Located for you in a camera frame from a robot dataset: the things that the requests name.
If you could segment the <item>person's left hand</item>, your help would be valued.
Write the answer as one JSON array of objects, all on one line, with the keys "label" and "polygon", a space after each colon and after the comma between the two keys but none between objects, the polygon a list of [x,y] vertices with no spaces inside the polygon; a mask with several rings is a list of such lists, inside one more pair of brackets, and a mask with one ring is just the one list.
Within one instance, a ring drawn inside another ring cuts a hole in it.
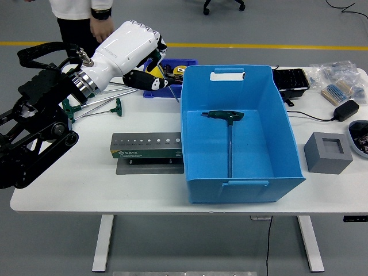
[{"label": "person's left hand", "polygon": [[105,41],[113,32],[114,25],[111,17],[105,20],[90,18],[90,31],[98,43]]}]

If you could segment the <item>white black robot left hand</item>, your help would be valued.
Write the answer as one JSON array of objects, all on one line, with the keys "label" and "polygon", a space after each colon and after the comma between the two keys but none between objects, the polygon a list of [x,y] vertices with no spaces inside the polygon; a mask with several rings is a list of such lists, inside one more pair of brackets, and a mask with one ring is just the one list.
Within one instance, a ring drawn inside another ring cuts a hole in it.
[{"label": "white black robot left hand", "polygon": [[98,46],[91,57],[93,65],[82,66],[81,70],[103,91],[113,78],[126,75],[148,59],[152,60],[147,68],[151,71],[162,61],[166,51],[167,45],[158,31],[130,20]]}]

